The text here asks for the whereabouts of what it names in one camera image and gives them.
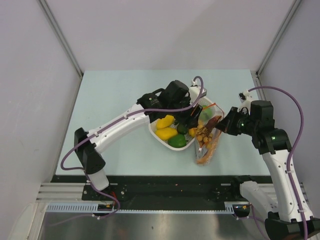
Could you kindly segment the brown longan bunch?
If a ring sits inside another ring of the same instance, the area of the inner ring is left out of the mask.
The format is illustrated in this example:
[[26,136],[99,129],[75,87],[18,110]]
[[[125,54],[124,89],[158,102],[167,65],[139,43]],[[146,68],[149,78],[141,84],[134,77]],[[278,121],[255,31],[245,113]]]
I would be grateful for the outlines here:
[[209,120],[207,123],[199,121],[195,138],[200,148],[208,147],[211,144],[213,140],[213,128],[214,122],[212,119]]

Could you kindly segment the clear zip bag red zipper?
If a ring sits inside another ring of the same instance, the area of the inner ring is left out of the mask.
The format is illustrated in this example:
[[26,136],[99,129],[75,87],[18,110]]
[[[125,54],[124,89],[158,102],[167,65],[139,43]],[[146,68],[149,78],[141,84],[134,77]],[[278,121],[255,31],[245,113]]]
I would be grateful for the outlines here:
[[195,132],[196,164],[206,165],[211,162],[218,146],[221,130],[216,126],[225,117],[225,112],[214,102],[202,105]]

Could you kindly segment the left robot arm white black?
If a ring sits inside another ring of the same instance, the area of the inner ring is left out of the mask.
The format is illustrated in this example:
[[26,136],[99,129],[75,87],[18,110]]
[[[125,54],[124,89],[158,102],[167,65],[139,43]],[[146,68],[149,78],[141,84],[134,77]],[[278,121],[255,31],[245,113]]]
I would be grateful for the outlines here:
[[110,196],[110,182],[104,171],[102,153],[131,131],[171,115],[187,128],[195,128],[202,111],[199,100],[207,90],[195,80],[187,86],[179,80],[166,88],[146,93],[126,112],[112,121],[89,131],[79,128],[74,133],[74,148],[84,173],[93,184],[93,194],[100,200]]

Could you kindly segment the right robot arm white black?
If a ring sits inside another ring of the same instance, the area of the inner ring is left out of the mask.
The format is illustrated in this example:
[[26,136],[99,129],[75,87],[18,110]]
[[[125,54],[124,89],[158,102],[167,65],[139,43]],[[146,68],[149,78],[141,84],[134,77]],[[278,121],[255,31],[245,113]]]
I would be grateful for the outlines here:
[[271,240],[306,240],[320,232],[304,198],[292,160],[293,147],[285,130],[275,127],[274,107],[270,101],[254,100],[250,106],[232,107],[216,128],[228,135],[248,135],[262,156],[273,183],[276,200],[253,180],[230,188],[237,200],[248,200],[253,211],[264,220]]

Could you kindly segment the orange yellow pear fruit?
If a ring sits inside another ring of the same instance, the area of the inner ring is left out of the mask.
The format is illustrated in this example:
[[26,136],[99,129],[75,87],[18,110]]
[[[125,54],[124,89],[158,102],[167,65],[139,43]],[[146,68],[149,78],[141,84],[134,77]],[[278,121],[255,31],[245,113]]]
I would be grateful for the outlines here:
[[196,136],[196,131],[197,131],[197,128],[195,127],[195,128],[190,128],[189,130],[188,130],[188,134],[192,137],[192,138],[194,138],[195,136]]

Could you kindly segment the bright green apple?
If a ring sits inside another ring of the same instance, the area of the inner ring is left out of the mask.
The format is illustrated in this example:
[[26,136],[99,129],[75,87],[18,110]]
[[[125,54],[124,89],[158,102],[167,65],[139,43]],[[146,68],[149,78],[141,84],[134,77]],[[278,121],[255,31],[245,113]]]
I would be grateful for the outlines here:
[[212,111],[212,108],[209,107],[209,106],[203,106],[202,108],[202,111],[201,111],[201,114],[200,114],[200,118],[203,120],[203,121],[207,121],[207,120],[210,120],[212,117],[213,117],[213,111]]

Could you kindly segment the white plastic basket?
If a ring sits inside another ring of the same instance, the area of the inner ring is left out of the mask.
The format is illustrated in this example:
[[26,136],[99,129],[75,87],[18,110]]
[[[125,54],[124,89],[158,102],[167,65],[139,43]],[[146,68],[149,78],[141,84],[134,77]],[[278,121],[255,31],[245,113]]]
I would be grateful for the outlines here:
[[[214,116],[216,104],[208,97],[201,98],[199,103],[204,108],[198,120],[198,124],[201,126]],[[194,128],[187,129],[171,115],[156,120],[149,124],[148,127],[150,133],[160,143],[174,151],[185,150],[196,140],[196,130]]]

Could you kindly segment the yellow mango rear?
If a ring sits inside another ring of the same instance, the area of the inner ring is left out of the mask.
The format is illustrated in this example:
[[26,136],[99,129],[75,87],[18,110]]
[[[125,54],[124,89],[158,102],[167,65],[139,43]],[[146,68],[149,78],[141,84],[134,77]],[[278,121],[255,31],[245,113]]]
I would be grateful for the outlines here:
[[175,121],[175,118],[172,115],[166,115],[164,118],[160,118],[156,122],[156,129],[164,129],[168,128],[170,125],[172,125]]

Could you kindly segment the yellow mango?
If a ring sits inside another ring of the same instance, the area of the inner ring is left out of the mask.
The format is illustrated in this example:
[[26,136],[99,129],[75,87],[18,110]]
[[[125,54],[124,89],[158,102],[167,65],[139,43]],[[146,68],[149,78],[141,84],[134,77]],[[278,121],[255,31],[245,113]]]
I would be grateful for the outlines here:
[[156,129],[164,129],[168,128],[170,125],[172,125],[175,121],[175,118],[172,115],[166,115],[164,118],[160,118],[156,122]]
[[162,141],[167,141],[170,138],[176,136],[178,131],[175,128],[166,127],[155,131],[155,135]]

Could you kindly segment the yellow mango front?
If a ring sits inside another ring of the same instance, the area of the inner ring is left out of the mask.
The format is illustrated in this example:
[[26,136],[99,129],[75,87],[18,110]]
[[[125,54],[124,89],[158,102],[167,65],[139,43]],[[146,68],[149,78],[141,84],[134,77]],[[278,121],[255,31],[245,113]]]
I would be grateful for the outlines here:
[[155,131],[155,135],[162,141],[167,141],[170,138],[176,136],[178,131],[175,128],[166,127]]

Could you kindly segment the light blue table mat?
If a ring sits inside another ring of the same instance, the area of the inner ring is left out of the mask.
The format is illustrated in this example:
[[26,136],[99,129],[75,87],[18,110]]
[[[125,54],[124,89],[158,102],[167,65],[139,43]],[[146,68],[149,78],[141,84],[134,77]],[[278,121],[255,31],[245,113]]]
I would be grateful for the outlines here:
[[[69,150],[77,129],[91,130],[117,118],[146,93],[179,80],[190,85],[200,76],[207,97],[225,112],[240,105],[238,94],[254,86],[247,69],[86,71],[72,112],[56,174],[81,175],[80,162]],[[268,168],[247,135],[222,134],[208,164],[196,163],[195,146],[174,151],[160,143],[147,126],[133,130],[102,154],[108,176],[267,176]]]

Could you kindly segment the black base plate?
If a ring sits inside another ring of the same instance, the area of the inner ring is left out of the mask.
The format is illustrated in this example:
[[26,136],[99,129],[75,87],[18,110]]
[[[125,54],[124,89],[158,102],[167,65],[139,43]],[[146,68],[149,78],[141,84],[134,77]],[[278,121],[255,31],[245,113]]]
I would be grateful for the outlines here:
[[187,203],[240,202],[239,186],[244,181],[258,184],[272,183],[270,176],[124,176],[109,178],[109,187],[99,194],[86,183],[84,176],[54,175],[52,183],[82,183],[81,199],[113,204],[115,197],[120,206],[125,204],[183,205]]

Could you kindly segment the right aluminium corner post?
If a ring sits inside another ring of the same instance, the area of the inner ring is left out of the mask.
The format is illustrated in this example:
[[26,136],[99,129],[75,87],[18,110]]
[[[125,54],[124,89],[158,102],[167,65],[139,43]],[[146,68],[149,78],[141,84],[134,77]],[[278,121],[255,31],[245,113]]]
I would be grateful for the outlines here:
[[268,64],[270,58],[272,57],[274,51],[276,50],[277,46],[279,45],[281,39],[283,38],[284,34],[286,33],[287,28],[291,24],[291,21],[295,17],[298,9],[300,8],[302,4],[302,0],[294,0],[287,12],[287,14],[284,17],[284,20],[282,21],[279,29],[277,30],[267,52],[265,53],[264,57],[262,58],[261,63],[259,64],[257,70],[255,71],[255,74],[257,76],[260,76],[262,72],[264,71],[266,65]]

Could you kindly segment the aluminium corner post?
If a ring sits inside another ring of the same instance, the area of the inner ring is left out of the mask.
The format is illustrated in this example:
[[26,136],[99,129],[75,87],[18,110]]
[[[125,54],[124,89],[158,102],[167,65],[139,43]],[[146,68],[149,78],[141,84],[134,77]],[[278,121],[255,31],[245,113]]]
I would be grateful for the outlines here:
[[277,46],[279,45],[281,39],[283,38],[284,34],[286,33],[287,28],[291,24],[291,21],[295,17],[298,9],[300,8],[302,4],[302,0],[294,0],[287,12],[287,14],[284,17],[284,20],[282,21],[279,29],[277,30],[267,52],[265,53],[264,57],[262,58],[261,63],[259,64],[257,70],[255,71],[255,74],[257,76],[260,76],[262,72],[264,71],[266,65],[268,64],[270,58],[272,57],[274,51],[276,50]]
[[36,2],[38,3],[40,9],[42,10],[47,22],[49,23],[54,35],[56,36],[60,46],[62,47],[63,51],[65,52],[72,67],[74,68],[74,70],[77,73],[77,75],[79,76],[79,78],[82,79],[84,76],[84,73],[81,70],[81,67],[80,67],[67,39],[65,38],[65,35],[64,35],[58,21],[56,20],[54,13],[52,12],[48,2],[46,0],[37,0]]

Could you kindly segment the left aluminium corner post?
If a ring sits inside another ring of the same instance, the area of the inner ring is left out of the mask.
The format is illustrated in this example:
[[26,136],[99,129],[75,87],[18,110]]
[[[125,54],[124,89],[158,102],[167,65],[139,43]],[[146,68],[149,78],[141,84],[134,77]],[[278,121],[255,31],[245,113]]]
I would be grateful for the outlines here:
[[62,47],[63,51],[65,52],[72,67],[74,68],[74,70],[77,73],[77,75],[79,76],[79,78],[82,79],[84,76],[84,73],[81,70],[81,67],[80,67],[67,39],[65,38],[65,35],[64,35],[58,21],[56,20],[54,13],[52,12],[48,2],[46,0],[37,0],[36,2],[38,3],[40,9],[42,10],[47,22],[49,23],[54,35],[56,36],[60,46]]

